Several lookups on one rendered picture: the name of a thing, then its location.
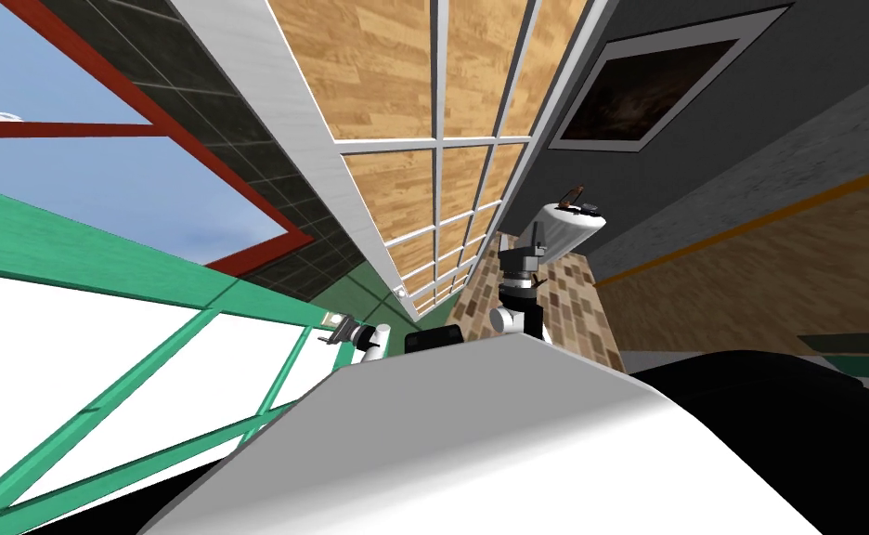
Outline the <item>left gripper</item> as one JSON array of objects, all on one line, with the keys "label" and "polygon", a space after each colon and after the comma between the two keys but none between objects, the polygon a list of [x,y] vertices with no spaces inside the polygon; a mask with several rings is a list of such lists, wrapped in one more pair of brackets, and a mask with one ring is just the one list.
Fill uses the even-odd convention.
[{"label": "left gripper", "polygon": [[318,338],[327,345],[351,342],[357,336],[359,329],[359,323],[351,315],[326,315],[321,326],[331,328],[331,334],[328,337]]}]

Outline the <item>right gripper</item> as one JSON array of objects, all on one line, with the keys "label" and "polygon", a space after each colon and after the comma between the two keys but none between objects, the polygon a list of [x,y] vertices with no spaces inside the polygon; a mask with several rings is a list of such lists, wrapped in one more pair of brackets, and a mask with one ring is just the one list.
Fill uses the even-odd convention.
[{"label": "right gripper", "polygon": [[504,279],[530,279],[538,272],[547,253],[545,227],[542,221],[533,221],[527,247],[511,249],[511,236],[499,234],[499,269]]}]

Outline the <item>white sink with faucet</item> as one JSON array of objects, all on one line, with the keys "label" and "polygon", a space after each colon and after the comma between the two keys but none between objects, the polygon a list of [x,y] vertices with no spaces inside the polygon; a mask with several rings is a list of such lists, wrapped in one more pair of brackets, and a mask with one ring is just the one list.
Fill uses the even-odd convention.
[{"label": "white sink with faucet", "polygon": [[541,265],[552,263],[571,253],[605,226],[605,219],[600,215],[598,207],[580,201],[583,191],[584,186],[579,185],[569,190],[559,202],[544,205],[528,225],[525,235],[529,243],[532,222],[544,223],[547,253],[543,256]]}]

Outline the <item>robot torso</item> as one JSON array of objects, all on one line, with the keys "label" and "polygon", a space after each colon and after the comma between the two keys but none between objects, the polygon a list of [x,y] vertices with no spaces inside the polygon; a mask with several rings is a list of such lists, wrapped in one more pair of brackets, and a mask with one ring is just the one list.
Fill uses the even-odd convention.
[{"label": "robot torso", "polygon": [[138,535],[820,535],[655,388],[507,334],[333,372]]}]

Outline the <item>grey framed dark mirror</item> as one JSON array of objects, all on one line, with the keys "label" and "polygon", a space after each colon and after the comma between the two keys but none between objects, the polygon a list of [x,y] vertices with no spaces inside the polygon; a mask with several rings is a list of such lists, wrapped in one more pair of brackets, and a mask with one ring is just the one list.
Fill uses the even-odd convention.
[{"label": "grey framed dark mirror", "polygon": [[789,8],[782,4],[606,42],[550,149],[641,151]]}]

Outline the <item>green framed glass door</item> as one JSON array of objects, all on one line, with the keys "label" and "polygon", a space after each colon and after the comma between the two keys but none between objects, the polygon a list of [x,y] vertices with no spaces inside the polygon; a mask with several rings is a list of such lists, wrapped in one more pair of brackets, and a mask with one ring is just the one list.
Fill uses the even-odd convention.
[{"label": "green framed glass door", "polygon": [[0,535],[227,456],[358,360],[326,317],[0,195]]}]

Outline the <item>red framed window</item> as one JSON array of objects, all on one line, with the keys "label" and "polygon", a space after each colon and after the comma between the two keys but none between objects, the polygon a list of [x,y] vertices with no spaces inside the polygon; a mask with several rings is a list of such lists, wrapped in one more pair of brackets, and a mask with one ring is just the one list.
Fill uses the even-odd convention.
[{"label": "red framed window", "polygon": [[239,278],[313,242],[47,0],[0,0],[0,194]]}]

